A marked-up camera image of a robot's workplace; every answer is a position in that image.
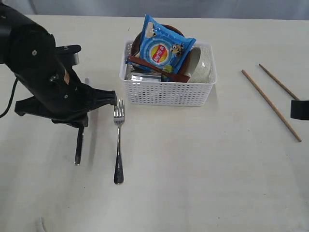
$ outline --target blue chip bag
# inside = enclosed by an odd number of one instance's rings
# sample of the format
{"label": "blue chip bag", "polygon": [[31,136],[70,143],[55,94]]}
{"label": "blue chip bag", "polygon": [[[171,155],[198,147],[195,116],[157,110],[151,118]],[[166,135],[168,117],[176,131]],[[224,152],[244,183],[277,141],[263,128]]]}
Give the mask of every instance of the blue chip bag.
{"label": "blue chip bag", "polygon": [[140,58],[168,73],[177,73],[195,41],[167,29],[146,15],[140,39]]}

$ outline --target fork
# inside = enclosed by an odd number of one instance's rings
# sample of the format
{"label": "fork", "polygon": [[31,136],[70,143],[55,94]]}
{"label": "fork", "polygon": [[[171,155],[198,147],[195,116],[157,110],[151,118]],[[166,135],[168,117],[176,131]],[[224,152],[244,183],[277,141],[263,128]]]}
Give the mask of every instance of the fork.
{"label": "fork", "polygon": [[114,123],[118,127],[118,145],[117,145],[117,158],[114,174],[114,183],[119,185],[124,181],[124,171],[122,169],[121,160],[121,144],[120,144],[120,128],[125,122],[125,107],[123,100],[119,100],[117,106],[114,106]]}

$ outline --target wooden chopstick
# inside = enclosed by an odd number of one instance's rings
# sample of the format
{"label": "wooden chopstick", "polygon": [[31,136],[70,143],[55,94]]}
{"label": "wooden chopstick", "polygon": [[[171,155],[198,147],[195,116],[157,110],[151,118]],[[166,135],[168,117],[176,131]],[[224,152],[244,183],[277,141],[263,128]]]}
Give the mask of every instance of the wooden chopstick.
{"label": "wooden chopstick", "polygon": [[295,100],[299,100],[299,98],[291,92],[281,81],[279,81],[273,74],[271,74],[263,65],[259,64],[259,66],[275,81],[278,85],[280,85],[288,94],[292,96]]}
{"label": "wooden chopstick", "polygon": [[276,114],[279,116],[279,118],[284,122],[286,127],[290,130],[290,132],[295,136],[295,138],[301,142],[301,138],[298,136],[298,134],[295,132],[295,130],[291,127],[291,125],[287,122],[287,120],[284,118],[284,116],[280,113],[280,111],[275,107],[275,105],[270,101],[270,99],[265,95],[265,93],[260,89],[260,87],[254,82],[254,80],[246,73],[246,71],[241,70],[241,72],[245,75],[245,77],[248,78],[248,80],[251,82],[251,84],[256,88],[257,91],[262,95],[262,97],[267,101],[267,103],[270,105],[270,107],[276,112]]}

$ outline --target white plastic basket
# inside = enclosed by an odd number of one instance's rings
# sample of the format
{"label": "white plastic basket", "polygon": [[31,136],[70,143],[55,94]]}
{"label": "white plastic basket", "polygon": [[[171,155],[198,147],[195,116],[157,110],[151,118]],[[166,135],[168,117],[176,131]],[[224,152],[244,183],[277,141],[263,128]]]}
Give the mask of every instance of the white plastic basket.
{"label": "white plastic basket", "polygon": [[211,64],[210,82],[178,83],[178,82],[135,82],[126,80],[133,70],[126,64],[133,41],[127,41],[123,53],[119,77],[123,81],[129,102],[132,104],[169,105],[169,106],[201,106],[205,103],[212,86],[217,82],[216,65],[209,43],[196,42],[193,47],[201,46],[207,50],[207,58]]}

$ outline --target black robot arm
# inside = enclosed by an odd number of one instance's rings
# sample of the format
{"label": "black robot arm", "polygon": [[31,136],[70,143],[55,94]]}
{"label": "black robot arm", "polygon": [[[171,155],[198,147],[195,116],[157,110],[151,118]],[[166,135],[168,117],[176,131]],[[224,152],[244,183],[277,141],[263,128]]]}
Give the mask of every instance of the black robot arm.
{"label": "black robot arm", "polygon": [[6,64],[33,94],[17,101],[15,112],[50,118],[79,129],[75,164],[81,156],[87,113],[106,104],[116,105],[115,91],[94,89],[73,70],[79,45],[56,47],[53,35],[15,9],[0,3],[0,64]]}

